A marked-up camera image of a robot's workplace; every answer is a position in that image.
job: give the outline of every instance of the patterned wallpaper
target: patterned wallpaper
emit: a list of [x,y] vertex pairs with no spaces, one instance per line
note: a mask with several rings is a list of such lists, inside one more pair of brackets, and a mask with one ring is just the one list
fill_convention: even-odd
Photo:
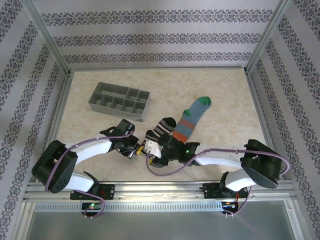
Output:
[[244,67],[280,0],[37,0],[70,69]]
[[0,6],[0,240],[7,240],[64,76],[21,3],[1,0]]
[[320,1],[294,0],[251,77],[312,239],[320,239]]

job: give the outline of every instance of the black and white striped sock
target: black and white striped sock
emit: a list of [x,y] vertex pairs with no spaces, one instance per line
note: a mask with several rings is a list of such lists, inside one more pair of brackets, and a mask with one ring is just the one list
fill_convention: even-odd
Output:
[[151,140],[154,142],[158,142],[159,138],[167,133],[172,134],[175,130],[177,123],[172,117],[165,117],[161,119],[161,121],[155,126],[153,130],[146,131],[145,139],[143,140],[143,143],[141,144],[143,146],[142,153],[146,155],[145,152],[145,144],[147,140]]

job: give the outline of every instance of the marble-pattern floor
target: marble-pattern floor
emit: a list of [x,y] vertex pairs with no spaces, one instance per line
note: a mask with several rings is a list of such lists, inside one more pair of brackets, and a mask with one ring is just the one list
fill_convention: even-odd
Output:
[[[164,117],[178,122],[183,110],[201,96],[209,96],[211,108],[202,116],[189,142],[227,147],[244,145],[248,139],[264,141],[257,112],[243,69],[150,69],[76,72],[60,125],[58,138],[74,143],[95,137],[101,130],[116,126],[121,118],[92,111],[88,101],[98,82],[122,85],[150,92],[151,102],[144,122],[135,124],[135,136],[143,141],[146,131]],[[168,173],[181,167],[170,162],[154,170]],[[113,151],[81,162],[75,168],[87,171],[100,181],[195,181],[220,180],[225,171],[236,168],[209,165],[192,166],[158,177],[148,172],[142,155],[128,159]]]

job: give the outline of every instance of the plastic organizer tray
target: plastic organizer tray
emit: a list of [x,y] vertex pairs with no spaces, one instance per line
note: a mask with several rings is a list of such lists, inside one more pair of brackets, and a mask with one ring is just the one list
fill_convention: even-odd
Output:
[[89,105],[95,112],[143,122],[150,104],[150,92],[99,82]]

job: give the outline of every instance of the cable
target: cable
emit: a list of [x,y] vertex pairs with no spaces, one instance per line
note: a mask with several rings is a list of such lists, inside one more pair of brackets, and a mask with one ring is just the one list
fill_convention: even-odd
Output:
[[284,157],[272,153],[272,152],[266,152],[266,151],[254,151],[254,150],[237,150],[237,149],[223,149],[223,148],[209,148],[209,149],[205,149],[201,152],[199,152],[198,154],[196,154],[194,157],[192,157],[186,164],[184,164],[182,167],[178,168],[177,170],[173,171],[173,172],[169,172],[169,173],[165,173],[165,174],[159,174],[156,173],[154,171],[151,170],[150,166],[149,166],[149,159],[150,159],[150,152],[148,152],[148,154],[146,155],[146,168],[149,170],[150,173],[152,173],[153,175],[159,176],[159,177],[165,177],[165,176],[170,176],[173,174],[176,174],[178,172],[180,172],[182,169],[184,169],[185,167],[187,167],[190,163],[192,163],[194,160],[196,160],[198,157],[201,157],[202,155],[206,154],[206,153],[210,153],[210,152],[224,152],[224,153],[236,153],[236,154],[241,154],[241,153],[248,153],[248,154],[256,154],[256,155],[267,155],[270,157],[275,157],[278,159],[281,159],[283,162],[286,163],[286,169],[280,173],[280,176],[285,174],[286,172],[289,171],[290,168],[290,164],[288,162],[288,160],[286,160]]
[[[91,138],[91,139],[88,139],[88,140],[84,140],[84,141],[81,141],[75,145],[72,145],[71,147],[69,147],[61,156],[60,158],[58,159],[58,161],[56,162],[56,164],[54,165],[49,177],[48,177],[48,180],[46,181],[46,184],[45,184],[45,188],[44,190],[46,192],[49,191],[49,185],[50,185],[50,182],[59,166],[59,164],[61,163],[62,159],[65,157],[65,155],[70,152],[71,150],[73,149],[76,149],[77,147],[80,147],[84,144],[88,144],[88,143],[91,143],[91,142],[96,142],[96,141],[99,141],[99,140],[110,140],[110,139],[124,139],[124,138],[128,138],[130,137],[132,134],[134,134],[135,132],[135,129],[132,130],[131,133],[127,134],[127,135],[123,135],[123,136],[103,136],[103,137],[96,137],[96,138]],[[81,193],[81,194],[84,194],[84,195],[87,195],[87,196],[90,196],[92,198],[96,198],[98,200],[101,200],[101,203],[103,205],[103,207],[101,208],[101,210],[94,216],[91,216],[90,219],[93,219],[93,218],[96,218],[98,216],[100,216],[102,214],[102,212],[105,210],[106,208],[106,201],[102,198],[102,197],[99,197],[99,196],[96,196],[96,195],[93,195],[91,193],[88,193],[88,192],[85,192],[85,191],[81,191],[81,190],[74,190],[74,191],[77,191],[78,193]],[[87,218],[87,215],[86,215],[86,212],[87,212],[87,209],[84,211],[84,217]]]
[[250,189],[249,189],[248,195],[246,196],[246,198],[245,198],[245,200],[244,200],[243,204],[242,204],[242,205],[241,205],[241,207],[238,209],[238,211],[236,211],[236,212],[232,212],[232,211],[225,210],[225,209],[223,209],[223,211],[224,211],[224,212],[226,212],[226,213],[231,214],[231,216],[235,216],[235,215],[237,215],[238,213],[240,213],[240,211],[241,211],[242,209],[244,209],[245,205],[247,204],[247,201],[248,201],[248,199],[249,199],[249,195],[250,195],[250,193],[251,193],[251,189],[252,189],[252,186],[250,186]]

